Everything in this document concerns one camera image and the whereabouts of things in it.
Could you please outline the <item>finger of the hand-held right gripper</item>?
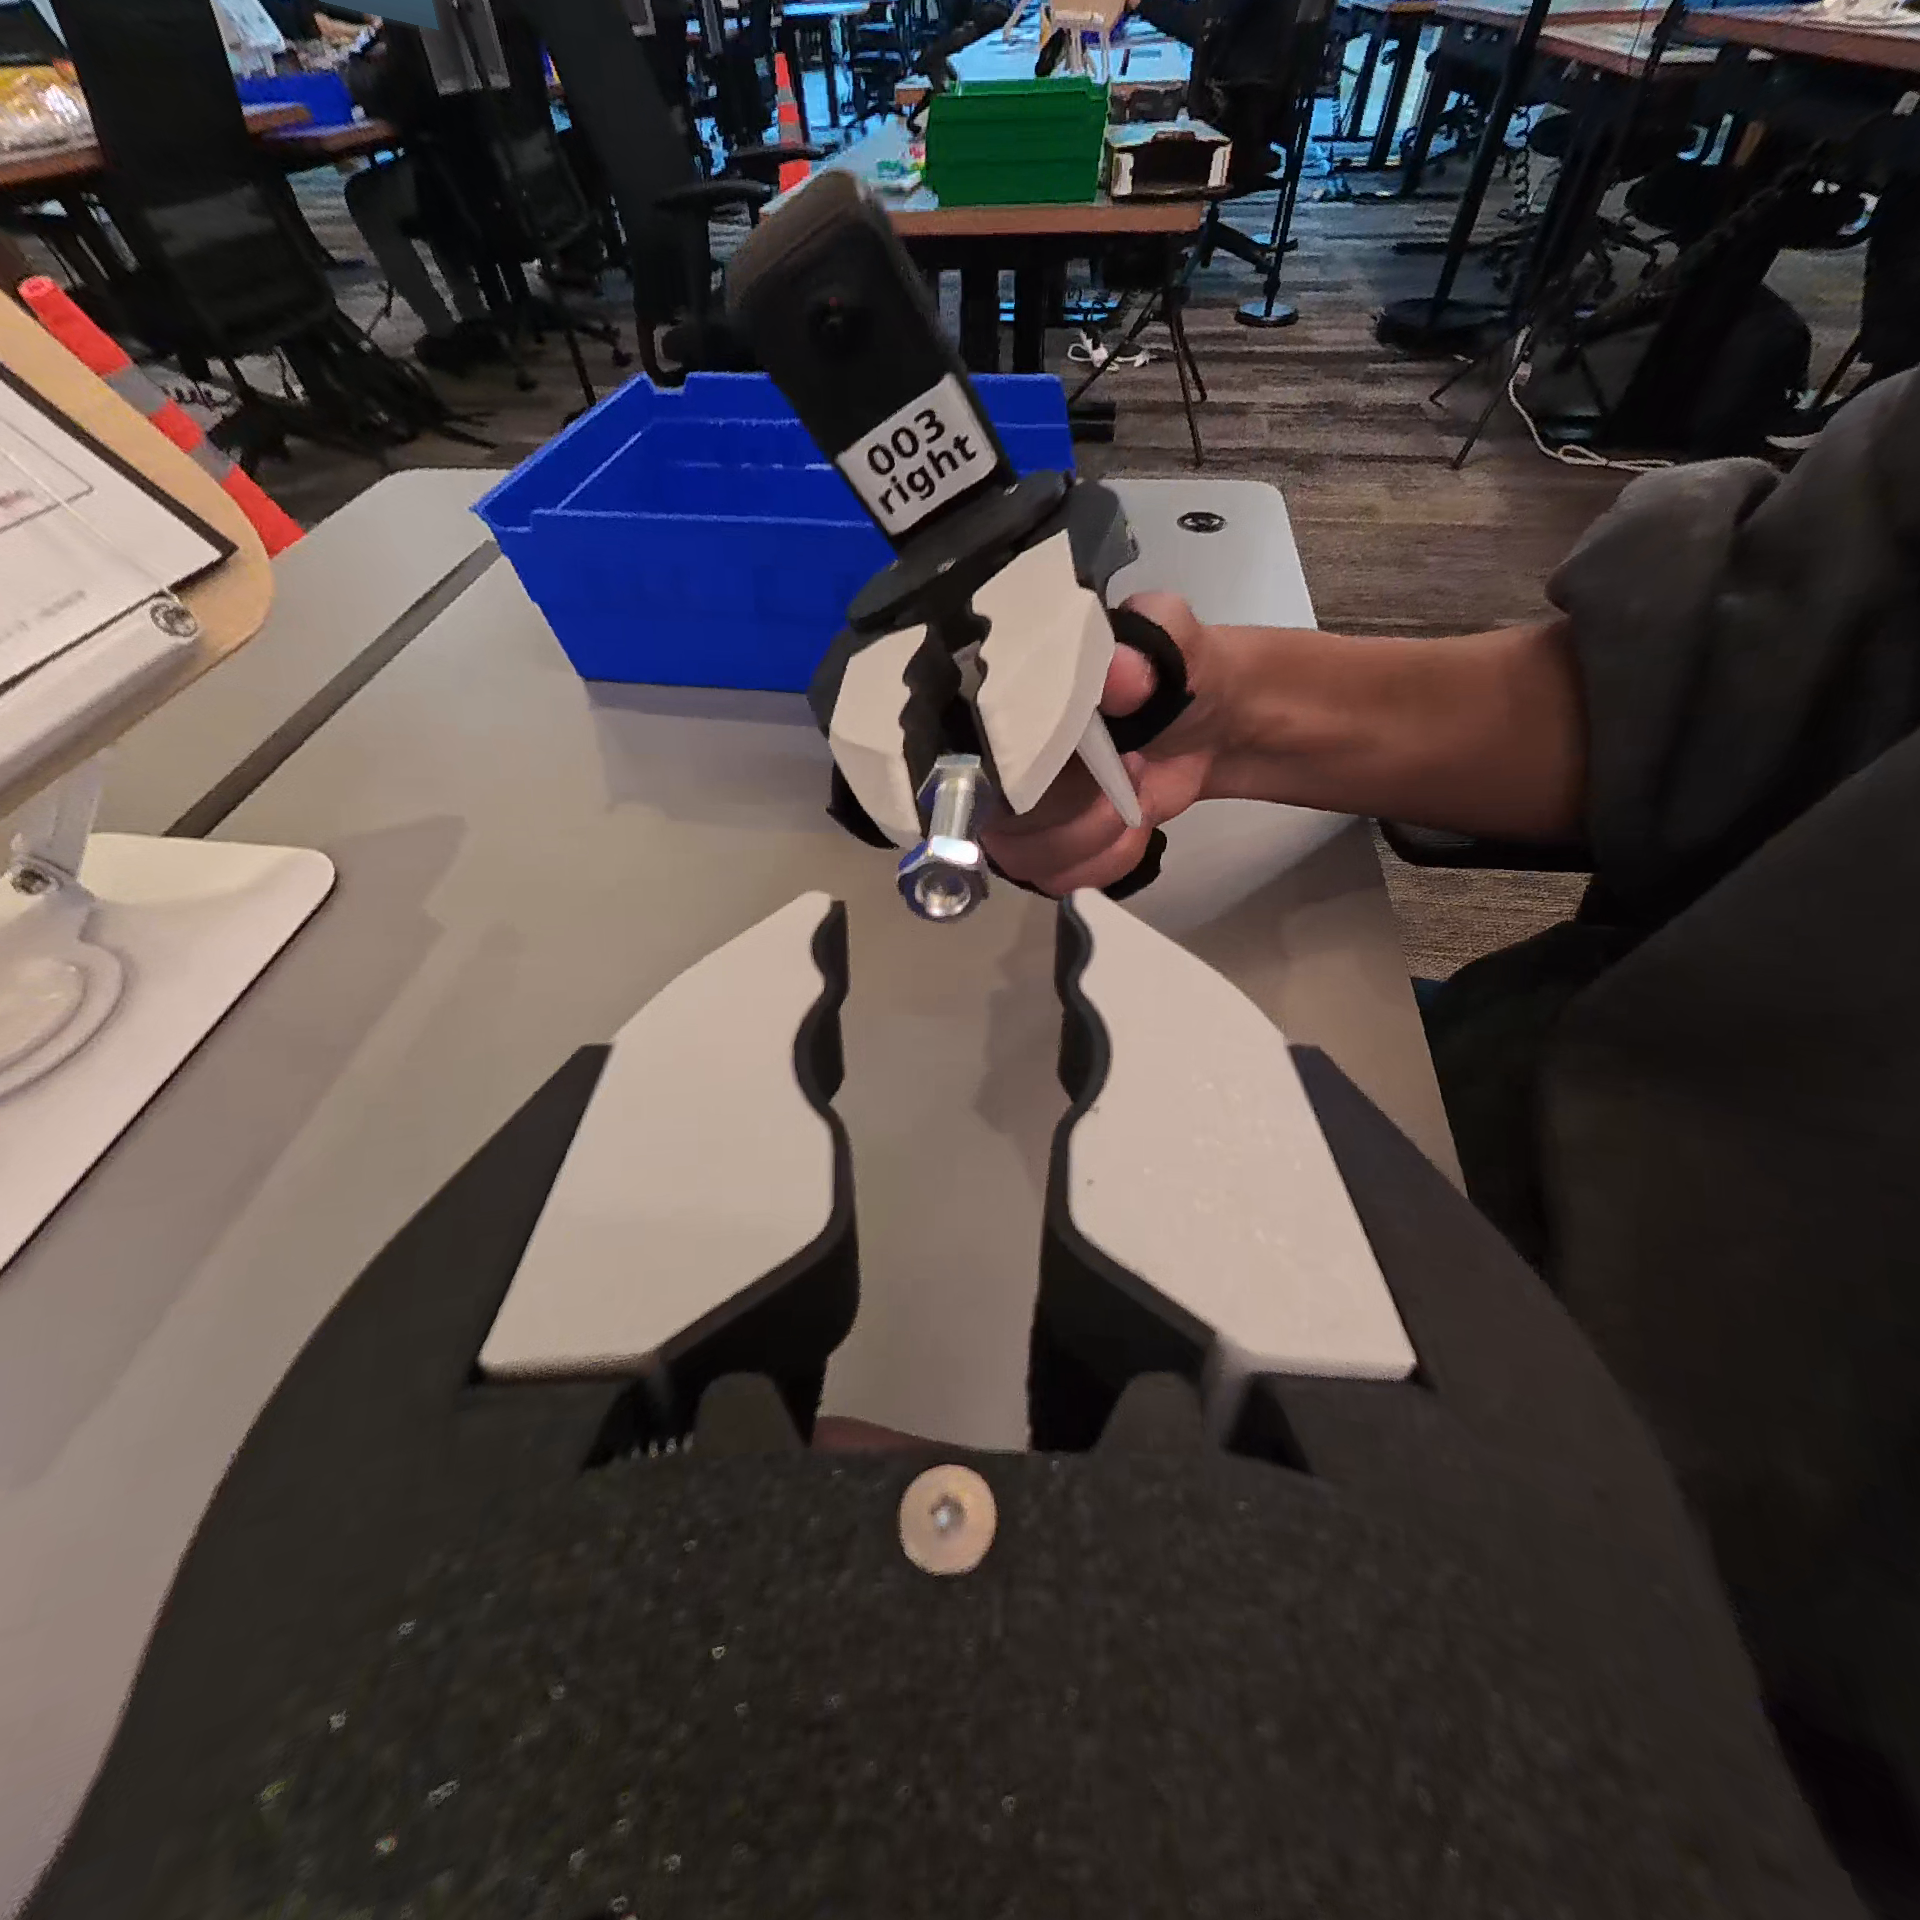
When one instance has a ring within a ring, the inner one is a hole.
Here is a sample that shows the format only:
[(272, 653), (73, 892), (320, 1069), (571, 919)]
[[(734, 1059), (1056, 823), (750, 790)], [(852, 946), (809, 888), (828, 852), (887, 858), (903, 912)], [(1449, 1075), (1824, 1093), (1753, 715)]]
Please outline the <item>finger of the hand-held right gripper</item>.
[(1000, 802), (1030, 813), (1069, 762), (1083, 762), (1124, 824), (1142, 810), (1100, 709), (1116, 636), (1075, 567), (1068, 532), (1020, 549), (971, 591), (984, 632), (971, 706)]
[(876, 845), (909, 850), (923, 836), (921, 789), (945, 751), (960, 669), (929, 626), (841, 631), (825, 659), (825, 738), (851, 802)]

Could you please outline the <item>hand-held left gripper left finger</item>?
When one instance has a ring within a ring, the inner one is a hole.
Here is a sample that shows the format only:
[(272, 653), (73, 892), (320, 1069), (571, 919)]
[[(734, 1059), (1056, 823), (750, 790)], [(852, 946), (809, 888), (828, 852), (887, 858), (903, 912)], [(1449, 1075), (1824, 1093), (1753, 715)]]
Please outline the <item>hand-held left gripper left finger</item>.
[(857, 1317), (847, 912), (796, 895), (623, 1021), (478, 1354), (491, 1382), (628, 1381), (685, 1420), (766, 1375), (796, 1420)]

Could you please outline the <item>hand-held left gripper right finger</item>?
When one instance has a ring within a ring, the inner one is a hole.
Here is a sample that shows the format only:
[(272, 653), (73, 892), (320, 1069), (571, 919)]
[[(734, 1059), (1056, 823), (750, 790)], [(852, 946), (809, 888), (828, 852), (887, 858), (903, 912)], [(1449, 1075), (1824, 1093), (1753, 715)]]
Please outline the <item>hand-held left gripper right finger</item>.
[(1233, 1420), (1265, 1375), (1403, 1384), (1417, 1350), (1280, 1027), (1104, 893), (1057, 909), (1037, 1416), (1132, 1381)]

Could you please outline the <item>silver bolt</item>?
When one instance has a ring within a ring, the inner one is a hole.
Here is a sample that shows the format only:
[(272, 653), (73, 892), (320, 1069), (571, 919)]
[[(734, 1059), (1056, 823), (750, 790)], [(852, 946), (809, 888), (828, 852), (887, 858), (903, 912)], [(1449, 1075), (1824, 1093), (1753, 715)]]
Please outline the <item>silver bolt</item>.
[(940, 859), (971, 858), (976, 824), (992, 797), (984, 762), (974, 751), (944, 751), (918, 790), (926, 812), (926, 850)]

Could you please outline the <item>silver hex nut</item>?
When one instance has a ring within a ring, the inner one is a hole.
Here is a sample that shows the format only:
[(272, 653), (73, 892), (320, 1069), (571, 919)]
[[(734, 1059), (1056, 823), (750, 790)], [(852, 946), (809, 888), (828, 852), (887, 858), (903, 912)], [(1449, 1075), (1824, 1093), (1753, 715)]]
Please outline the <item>silver hex nut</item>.
[(896, 888), (918, 922), (956, 924), (988, 901), (989, 859), (976, 839), (937, 831), (899, 859)]

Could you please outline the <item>blue plastic bin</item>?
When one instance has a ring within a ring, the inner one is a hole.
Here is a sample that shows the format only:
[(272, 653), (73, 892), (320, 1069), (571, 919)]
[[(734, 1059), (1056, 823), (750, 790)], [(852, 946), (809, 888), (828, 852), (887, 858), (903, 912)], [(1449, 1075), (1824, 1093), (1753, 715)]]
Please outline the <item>blue plastic bin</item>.
[(584, 682), (804, 692), (893, 560), (766, 372), (635, 375), (475, 515)]

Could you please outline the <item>person's right forearm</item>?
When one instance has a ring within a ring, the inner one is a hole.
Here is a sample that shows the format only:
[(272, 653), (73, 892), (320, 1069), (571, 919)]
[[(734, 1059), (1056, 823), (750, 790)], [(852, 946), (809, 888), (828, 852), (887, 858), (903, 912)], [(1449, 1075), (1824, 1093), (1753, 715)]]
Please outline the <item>person's right forearm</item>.
[(1587, 916), (1670, 919), (1916, 731), (1916, 372), (1788, 471), (1629, 482), (1543, 595), (1453, 637), (1205, 626), (1206, 796), (1563, 847)]

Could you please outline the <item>grey desk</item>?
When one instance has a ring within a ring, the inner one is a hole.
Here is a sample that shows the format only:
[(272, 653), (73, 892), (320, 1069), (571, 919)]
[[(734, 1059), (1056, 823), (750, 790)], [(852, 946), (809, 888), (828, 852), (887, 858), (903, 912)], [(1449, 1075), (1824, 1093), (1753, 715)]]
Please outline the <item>grey desk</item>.
[[(508, 567), (240, 807), (337, 882), (4, 1272), (9, 1916), (1305, 1912), (1412, 1860), (1462, 1574), (1139, 1375), (1037, 1416), (1065, 901), (935, 927), (799, 694), (592, 685)], [(1366, 816), (1199, 799), (1124, 901), (1280, 1027), (1393, 1304), (1473, 1222)], [(847, 912), (852, 1330), (820, 1406), (491, 1382), (607, 1044)]]

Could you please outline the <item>person's right hand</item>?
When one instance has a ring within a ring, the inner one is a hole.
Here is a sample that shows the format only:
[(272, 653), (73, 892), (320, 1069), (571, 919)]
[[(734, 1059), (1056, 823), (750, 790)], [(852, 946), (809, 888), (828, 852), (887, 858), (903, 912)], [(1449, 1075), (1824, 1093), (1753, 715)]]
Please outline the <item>person's right hand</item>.
[(1079, 888), (1112, 888), (1126, 880), (1155, 830), (1208, 796), (1214, 773), (1232, 751), (1236, 723), (1236, 653), (1232, 632), (1197, 620), (1173, 591), (1141, 591), (1118, 610), (1121, 628), (1155, 626), (1184, 660), (1188, 706), (1173, 726), (1120, 759), (1139, 820), (1126, 823), (1083, 762), (1075, 759), (1025, 813), (1000, 813), (982, 831), (998, 878), (1060, 899)]

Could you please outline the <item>wooden table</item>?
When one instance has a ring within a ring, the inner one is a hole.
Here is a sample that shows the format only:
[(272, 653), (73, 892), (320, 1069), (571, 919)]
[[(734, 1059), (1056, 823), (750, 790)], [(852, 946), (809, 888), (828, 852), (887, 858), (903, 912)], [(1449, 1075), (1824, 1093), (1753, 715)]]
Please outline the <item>wooden table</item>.
[(1199, 232), (1208, 204), (1159, 196), (945, 208), (923, 183), (904, 186), (907, 147), (904, 123), (887, 120), (837, 162), (879, 194), (923, 276), (958, 276), (956, 334), (971, 372), (1043, 372), (1048, 302), (1065, 267), (1118, 246), (1177, 255)]

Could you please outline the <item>green crate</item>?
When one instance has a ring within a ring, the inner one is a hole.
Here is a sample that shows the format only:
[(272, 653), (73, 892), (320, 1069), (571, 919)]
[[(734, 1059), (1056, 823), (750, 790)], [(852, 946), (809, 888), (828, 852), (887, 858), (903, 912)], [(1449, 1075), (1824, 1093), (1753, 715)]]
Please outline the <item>green crate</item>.
[(1087, 75), (956, 83), (926, 107), (926, 189), (945, 208), (1096, 198), (1111, 88)]

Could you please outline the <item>person's dark clothing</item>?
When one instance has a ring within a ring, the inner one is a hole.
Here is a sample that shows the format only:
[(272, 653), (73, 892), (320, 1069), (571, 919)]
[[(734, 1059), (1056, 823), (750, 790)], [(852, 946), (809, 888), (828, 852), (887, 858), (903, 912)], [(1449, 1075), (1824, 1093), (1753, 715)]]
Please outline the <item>person's dark clothing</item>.
[(1654, 1431), (1875, 1916), (1916, 1916), (1916, 738), (1652, 930), (1424, 996), (1473, 1205)]

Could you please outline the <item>white document stand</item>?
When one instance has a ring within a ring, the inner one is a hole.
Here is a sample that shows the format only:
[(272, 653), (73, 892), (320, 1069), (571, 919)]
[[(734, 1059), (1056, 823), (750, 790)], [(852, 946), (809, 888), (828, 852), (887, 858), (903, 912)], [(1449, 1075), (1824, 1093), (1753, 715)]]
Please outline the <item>white document stand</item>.
[(131, 731), (53, 731), (6, 759), (1, 880), (1, 1263), (334, 893), (313, 847), (103, 831)]

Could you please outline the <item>black bag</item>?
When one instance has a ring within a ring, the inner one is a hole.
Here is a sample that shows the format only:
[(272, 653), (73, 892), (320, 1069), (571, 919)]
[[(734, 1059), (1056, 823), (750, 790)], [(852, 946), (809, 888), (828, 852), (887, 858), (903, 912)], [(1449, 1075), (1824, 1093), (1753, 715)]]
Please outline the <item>black bag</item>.
[(1599, 446), (1687, 459), (1765, 451), (1813, 360), (1807, 320), (1769, 288), (1807, 191), (1807, 172), (1792, 166), (1625, 293), (1579, 307), (1560, 275), (1535, 302), (1531, 340), (1563, 360), (1647, 328), (1620, 390), (1599, 399)]

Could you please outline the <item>printed instruction sheet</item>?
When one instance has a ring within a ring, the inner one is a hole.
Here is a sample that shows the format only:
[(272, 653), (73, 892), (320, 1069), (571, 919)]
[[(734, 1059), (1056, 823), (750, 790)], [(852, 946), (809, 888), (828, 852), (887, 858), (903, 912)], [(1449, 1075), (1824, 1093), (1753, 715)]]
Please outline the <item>printed instruction sheet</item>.
[(1, 685), (196, 583), (232, 540), (1, 372)]

